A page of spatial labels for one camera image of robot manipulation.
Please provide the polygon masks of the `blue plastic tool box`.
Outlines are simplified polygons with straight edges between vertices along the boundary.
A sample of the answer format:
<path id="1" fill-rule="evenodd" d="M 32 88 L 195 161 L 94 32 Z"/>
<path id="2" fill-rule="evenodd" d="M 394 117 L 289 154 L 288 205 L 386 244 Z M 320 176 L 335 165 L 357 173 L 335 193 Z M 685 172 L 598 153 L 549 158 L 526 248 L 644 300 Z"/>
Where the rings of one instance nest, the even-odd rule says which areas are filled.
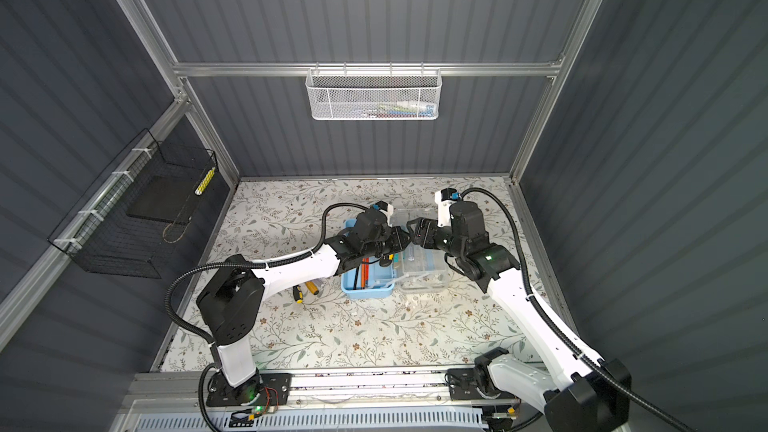
<path id="1" fill-rule="evenodd" d="M 439 293 L 451 282 L 453 272 L 439 250 L 427 250 L 410 244 L 389 267 L 370 264 L 365 289 L 353 289 L 355 269 L 341 277 L 341 291 L 352 300 L 382 299 L 395 290 L 411 294 Z"/>

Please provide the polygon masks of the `yellow black utility knife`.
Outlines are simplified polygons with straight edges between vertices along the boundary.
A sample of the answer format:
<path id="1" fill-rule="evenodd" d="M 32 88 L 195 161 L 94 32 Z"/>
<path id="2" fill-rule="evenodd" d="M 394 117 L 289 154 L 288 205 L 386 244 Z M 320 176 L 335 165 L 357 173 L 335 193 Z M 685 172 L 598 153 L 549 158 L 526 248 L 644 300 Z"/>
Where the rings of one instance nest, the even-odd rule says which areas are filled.
<path id="1" fill-rule="evenodd" d="M 389 266 L 390 266 L 390 265 L 393 263 L 393 261 L 394 261 L 394 259 L 395 259 L 396 257 L 397 257 L 397 255 L 396 255 L 396 254 L 388 254 L 388 255 L 382 256 L 382 257 L 379 259 L 379 262 L 378 262 L 378 264 L 379 264 L 381 267 L 389 267 Z"/>

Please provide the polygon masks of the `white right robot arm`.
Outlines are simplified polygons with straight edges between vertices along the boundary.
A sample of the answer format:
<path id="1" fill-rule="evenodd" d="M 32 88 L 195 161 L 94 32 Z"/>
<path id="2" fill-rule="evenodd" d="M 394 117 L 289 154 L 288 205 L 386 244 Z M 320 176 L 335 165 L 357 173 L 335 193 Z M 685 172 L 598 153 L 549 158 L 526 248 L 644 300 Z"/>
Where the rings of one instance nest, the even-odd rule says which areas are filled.
<path id="1" fill-rule="evenodd" d="M 455 259 L 462 275 L 506 312 L 542 359 L 540 371 L 495 348 L 475 360 L 478 392 L 495 398 L 510 393 L 542 413 L 554 431 L 614 431 L 624 425 L 630 404 L 613 381 L 629 386 L 629 371 L 607 364 L 534 292 L 521 254 L 490 241 L 482 211 L 453 189 L 437 192 L 435 219 L 407 226 L 414 244 Z"/>

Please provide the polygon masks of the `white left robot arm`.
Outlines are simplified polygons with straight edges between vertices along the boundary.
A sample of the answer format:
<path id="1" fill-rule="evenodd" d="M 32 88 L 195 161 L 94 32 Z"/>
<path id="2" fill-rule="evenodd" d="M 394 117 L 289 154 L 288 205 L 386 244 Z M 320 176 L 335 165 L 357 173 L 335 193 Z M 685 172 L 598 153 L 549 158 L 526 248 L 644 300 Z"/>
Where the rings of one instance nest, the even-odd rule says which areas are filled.
<path id="1" fill-rule="evenodd" d="M 196 305 L 212 337 L 215 364 L 231 387 L 257 376 L 248 335 L 263 301 L 305 282 L 341 275 L 372 258 L 384 263 L 404 251 L 410 234 L 391 224 L 393 208 L 379 202 L 357 215 L 354 226 L 298 254 L 267 261 L 236 259 L 218 268 Z"/>

